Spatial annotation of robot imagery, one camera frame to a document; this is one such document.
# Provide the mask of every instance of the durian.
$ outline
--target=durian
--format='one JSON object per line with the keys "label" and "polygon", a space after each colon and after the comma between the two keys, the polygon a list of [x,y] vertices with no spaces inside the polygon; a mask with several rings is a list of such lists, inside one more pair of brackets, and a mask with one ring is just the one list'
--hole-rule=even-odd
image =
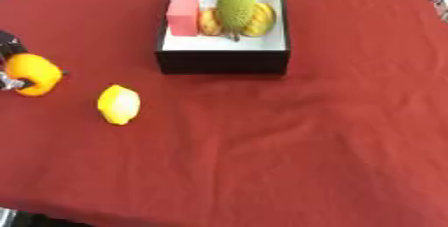
{"label": "durian", "polygon": [[218,0],[217,17],[235,41],[239,41],[239,33],[250,22],[255,3],[256,0]]}

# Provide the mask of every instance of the black box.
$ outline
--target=black box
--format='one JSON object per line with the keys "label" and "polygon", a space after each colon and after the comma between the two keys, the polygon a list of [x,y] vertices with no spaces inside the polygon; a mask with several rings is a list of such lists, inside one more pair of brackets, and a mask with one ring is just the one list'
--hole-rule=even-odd
{"label": "black box", "polygon": [[280,34],[283,38],[279,42],[282,46],[272,50],[259,48],[256,50],[250,48],[167,50],[164,48],[167,36],[167,20],[164,13],[155,52],[161,71],[164,74],[285,74],[290,57],[290,41],[286,1],[279,0],[279,2],[281,14],[277,13],[276,25],[282,24]]}

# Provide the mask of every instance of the orange fruit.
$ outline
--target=orange fruit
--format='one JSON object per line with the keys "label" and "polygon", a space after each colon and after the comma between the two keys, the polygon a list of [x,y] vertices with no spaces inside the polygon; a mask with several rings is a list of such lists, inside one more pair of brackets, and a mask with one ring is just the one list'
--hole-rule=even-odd
{"label": "orange fruit", "polygon": [[44,95],[62,78],[62,71],[47,59],[33,54],[17,54],[5,64],[6,74],[13,79],[27,79],[33,85],[19,89],[25,96]]}

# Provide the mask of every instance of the pink cube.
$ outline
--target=pink cube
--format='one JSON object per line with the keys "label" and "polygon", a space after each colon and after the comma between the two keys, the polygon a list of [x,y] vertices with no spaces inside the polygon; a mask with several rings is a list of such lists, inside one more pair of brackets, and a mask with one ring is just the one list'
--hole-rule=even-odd
{"label": "pink cube", "polygon": [[199,0],[171,0],[166,16],[173,36],[198,35]]}

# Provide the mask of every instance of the lemon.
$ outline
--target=lemon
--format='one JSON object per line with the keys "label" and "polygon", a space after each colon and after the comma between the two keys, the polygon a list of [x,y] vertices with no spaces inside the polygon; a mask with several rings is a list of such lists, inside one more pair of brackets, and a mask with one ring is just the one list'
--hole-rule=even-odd
{"label": "lemon", "polygon": [[107,122],[126,125],[137,116],[140,110],[140,97],[130,89],[112,85],[99,97],[98,110]]}

